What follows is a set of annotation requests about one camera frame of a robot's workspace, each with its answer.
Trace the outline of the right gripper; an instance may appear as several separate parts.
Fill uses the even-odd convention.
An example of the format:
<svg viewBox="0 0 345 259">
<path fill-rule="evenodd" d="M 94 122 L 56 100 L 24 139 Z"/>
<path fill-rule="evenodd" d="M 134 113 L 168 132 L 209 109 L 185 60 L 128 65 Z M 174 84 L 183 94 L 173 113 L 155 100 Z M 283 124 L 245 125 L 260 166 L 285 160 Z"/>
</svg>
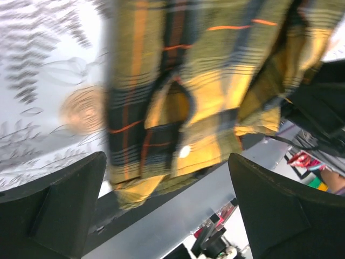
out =
<svg viewBox="0 0 345 259">
<path fill-rule="evenodd" d="M 283 102 L 281 116 L 316 139 L 309 151 L 344 156 L 344 60 L 322 64 Z"/>
</svg>

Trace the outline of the yellow plaid long sleeve shirt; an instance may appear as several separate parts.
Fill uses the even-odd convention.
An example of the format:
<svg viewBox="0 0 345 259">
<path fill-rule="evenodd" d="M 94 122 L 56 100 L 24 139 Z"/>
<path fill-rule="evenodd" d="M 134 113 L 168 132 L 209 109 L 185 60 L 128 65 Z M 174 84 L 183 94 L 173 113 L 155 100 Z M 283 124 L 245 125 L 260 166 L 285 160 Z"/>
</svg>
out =
<svg viewBox="0 0 345 259">
<path fill-rule="evenodd" d="M 118 1 L 107 122 L 119 207 L 141 206 L 274 134 L 321 66 L 344 1 Z"/>
</svg>

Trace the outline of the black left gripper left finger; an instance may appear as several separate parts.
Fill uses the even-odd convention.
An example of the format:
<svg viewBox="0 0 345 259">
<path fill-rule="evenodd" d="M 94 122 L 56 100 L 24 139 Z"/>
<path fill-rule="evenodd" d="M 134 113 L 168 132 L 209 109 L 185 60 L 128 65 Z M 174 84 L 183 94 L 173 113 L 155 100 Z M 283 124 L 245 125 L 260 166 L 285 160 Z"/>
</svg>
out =
<svg viewBox="0 0 345 259">
<path fill-rule="evenodd" d="M 1 258 L 82 258 L 105 168 L 95 152 L 1 192 Z"/>
</svg>

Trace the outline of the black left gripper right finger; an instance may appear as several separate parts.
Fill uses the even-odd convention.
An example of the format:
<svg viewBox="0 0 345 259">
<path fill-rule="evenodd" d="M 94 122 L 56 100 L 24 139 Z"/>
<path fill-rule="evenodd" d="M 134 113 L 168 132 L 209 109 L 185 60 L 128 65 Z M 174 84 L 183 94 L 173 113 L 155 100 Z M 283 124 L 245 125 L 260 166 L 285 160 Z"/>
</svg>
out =
<svg viewBox="0 0 345 259">
<path fill-rule="evenodd" d="M 254 258 L 344 258 L 344 197 L 236 153 L 229 171 Z"/>
</svg>

